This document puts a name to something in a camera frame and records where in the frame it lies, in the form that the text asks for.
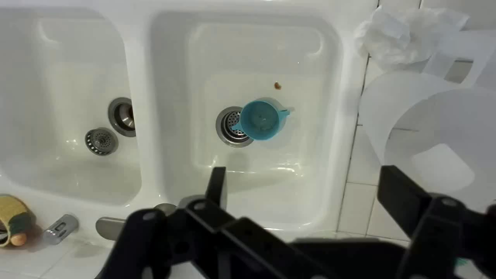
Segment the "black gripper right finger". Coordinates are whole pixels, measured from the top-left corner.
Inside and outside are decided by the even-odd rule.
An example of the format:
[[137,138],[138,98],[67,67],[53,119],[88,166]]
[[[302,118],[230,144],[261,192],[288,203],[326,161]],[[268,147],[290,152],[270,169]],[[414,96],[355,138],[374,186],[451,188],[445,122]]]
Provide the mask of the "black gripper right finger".
[[493,208],[478,212],[454,197],[428,192],[397,166],[380,169],[377,198],[411,240],[398,279],[459,279],[459,259],[496,279]]

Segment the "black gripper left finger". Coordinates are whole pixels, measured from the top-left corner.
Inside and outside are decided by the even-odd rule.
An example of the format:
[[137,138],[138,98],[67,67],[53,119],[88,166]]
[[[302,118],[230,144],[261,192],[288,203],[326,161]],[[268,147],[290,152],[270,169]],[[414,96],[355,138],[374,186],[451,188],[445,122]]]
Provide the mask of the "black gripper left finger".
[[130,214],[96,279],[169,279],[191,263],[206,279],[243,279],[243,259],[223,229],[234,222],[222,208],[226,167],[214,167],[206,192],[166,217],[155,208]]

